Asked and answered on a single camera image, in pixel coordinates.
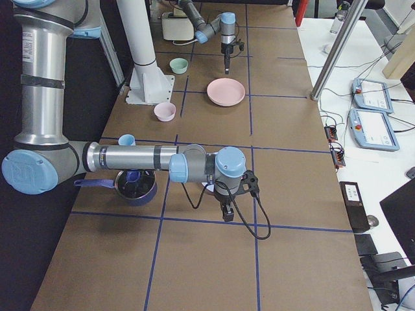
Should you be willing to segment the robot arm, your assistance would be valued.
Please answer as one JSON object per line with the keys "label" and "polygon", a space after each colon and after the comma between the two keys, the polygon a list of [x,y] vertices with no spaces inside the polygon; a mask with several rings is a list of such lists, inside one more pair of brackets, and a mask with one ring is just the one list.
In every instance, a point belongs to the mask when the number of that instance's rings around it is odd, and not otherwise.
{"label": "robot arm", "polygon": [[[64,134],[96,141],[104,131],[119,87],[99,40],[69,39],[67,47]],[[1,155],[12,150],[21,130],[21,26],[12,3],[1,2]],[[34,222],[63,222],[78,189],[66,181],[46,194],[26,195],[1,181],[1,229]]]}
{"label": "robot arm", "polygon": [[191,0],[178,1],[195,29],[195,39],[205,44],[216,34],[221,36],[221,53],[224,55],[224,73],[230,73],[230,60],[237,43],[235,35],[236,15],[233,12],[220,13],[213,21],[207,22],[200,15]]}

